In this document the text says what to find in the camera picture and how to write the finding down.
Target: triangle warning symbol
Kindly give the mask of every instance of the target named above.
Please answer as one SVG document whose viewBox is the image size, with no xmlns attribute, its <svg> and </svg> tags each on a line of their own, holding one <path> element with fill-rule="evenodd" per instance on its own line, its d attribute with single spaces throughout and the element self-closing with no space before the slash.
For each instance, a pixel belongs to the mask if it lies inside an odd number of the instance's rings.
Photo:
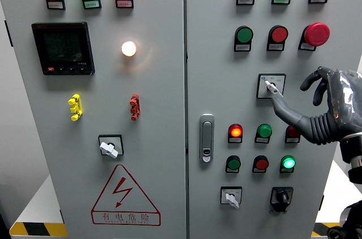
<svg viewBox="0 0 362 239">
<path fill-rule="evenodd" d="M 114 168 L 91 214 L 93 224 L 161 225 L 160 212 L 121 164 Z"/>
</svg>

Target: red push button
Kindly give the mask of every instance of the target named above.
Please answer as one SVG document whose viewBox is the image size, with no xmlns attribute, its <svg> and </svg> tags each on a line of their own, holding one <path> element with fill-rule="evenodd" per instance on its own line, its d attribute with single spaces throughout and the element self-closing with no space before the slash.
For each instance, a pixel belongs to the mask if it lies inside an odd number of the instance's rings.
<svg viewBox="0 0 362 239">
<path fill-rule="evenodd" d="M 260 160 L 256 163 L 256 168 L 258 170 L 265 170 L 269 166 L 269 162 L 267 160 Z"/>
<path fill-rule="evenodd" d="M 278 27 L 271 33 L 271 38 L 276 42 L 280 43 L 287 39 L 288 30 L 285 27 Z"/>
<path fill-rule="evenodd" d="M 328 25 L 325 23 L 313 23 L 304 33 L 306 43 L 313 47 L 318 47 L 327 42 L 330 35 Z"/>
<path fill-rule="evenodd" d="M 300 133 L 294 129 L 292 126 L 287 127 L 287 135 L 290 138 L 300 138 Z"/>
</svg>

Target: red indicator light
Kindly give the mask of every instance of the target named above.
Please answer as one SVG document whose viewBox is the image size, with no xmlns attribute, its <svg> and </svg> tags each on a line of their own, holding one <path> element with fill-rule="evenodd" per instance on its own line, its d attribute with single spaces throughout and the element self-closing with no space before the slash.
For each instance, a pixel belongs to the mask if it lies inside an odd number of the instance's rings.
<svg viewBox="0 0 362 239">
<path fill-rule="evenodd" d="M 305 30 L 304 39 L 309 45 L 318 47 L 327 42 L 329 35 L 328 25 L 325 23 L 313 23 Z"/>
<path fill-rule="evenodd" d="M 269 162 L 267 160 L 259 160 L 257 163 L 256 163 L 256 168 L 258 170 L 265 170 L 267 169 L 269 166 Z"/>
<path fill-rule="evenodd" d="M 288 37 L 288 30 L 285 27 L 278 27 L 271 34 L 271 38 L 276 43 L 285 41 L 287 39 L 287 37 Z"/>
<path fill-rule="evenodd" d="M 240 124 L 233 124 L 229 127 L 229 134 L 233 138 L 240 138 L 243 135 L 243 127 Z"/>
<path fill-rule="evenodd" d="M 300 138 L 300 133 L 292 126 L 287 127 L 287 134 L 291 138 Z"/>
</svg>

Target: yellow indicator light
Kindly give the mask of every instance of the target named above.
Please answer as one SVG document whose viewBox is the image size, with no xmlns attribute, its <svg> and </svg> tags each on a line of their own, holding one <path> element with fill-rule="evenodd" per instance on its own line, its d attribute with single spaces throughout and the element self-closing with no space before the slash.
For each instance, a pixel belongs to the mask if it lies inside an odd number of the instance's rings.
<svg viewBox="0 0 362 239">
<path fill-rule="evenodd" d="M 137 46 L 132 41 L 127 41 L 122 45 L 122 53 L 128 57 L 135 55 Z"/>
</svg>

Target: white wall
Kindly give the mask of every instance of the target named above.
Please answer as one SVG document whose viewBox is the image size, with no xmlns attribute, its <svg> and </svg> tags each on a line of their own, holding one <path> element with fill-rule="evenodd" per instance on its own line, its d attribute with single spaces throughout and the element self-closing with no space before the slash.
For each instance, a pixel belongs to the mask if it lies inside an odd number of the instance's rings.
<svg viewBox="0 0 362 239">
<path fill-rule="evenodd" d="M 0 3 L 0 214 L 8 228 L 49 171 Z"/>
</svg>

